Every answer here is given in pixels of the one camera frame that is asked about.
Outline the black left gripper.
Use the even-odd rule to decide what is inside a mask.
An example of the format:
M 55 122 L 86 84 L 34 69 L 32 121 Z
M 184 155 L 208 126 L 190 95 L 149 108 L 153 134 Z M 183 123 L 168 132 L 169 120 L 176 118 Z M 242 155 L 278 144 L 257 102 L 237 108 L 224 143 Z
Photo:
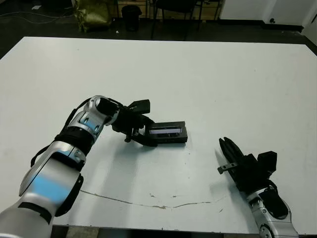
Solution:
M 135 142 L 148 147 L 157 147 L 157 142 L 139 132 L 140 129 L 150 126 L 155 123 L 149 117 L 133 112 L 126 106 L 120 107 L 118 116 L 111 124 L 112 129 L 116 132 L 121 132 L 126 135 L 124 141 L 130 142 L 134 140 Z

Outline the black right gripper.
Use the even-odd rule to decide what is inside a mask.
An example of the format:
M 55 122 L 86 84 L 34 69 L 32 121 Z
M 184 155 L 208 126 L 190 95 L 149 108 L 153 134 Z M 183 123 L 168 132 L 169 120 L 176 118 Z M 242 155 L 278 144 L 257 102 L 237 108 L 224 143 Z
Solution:
M 245 194 L 269 187 L 268 178 L 252 154 L 244 155 L 229 138 L 219 139 L 220 148 L 228 161 L 217 168 L 220 174 L 228 172 L 237 189 Z

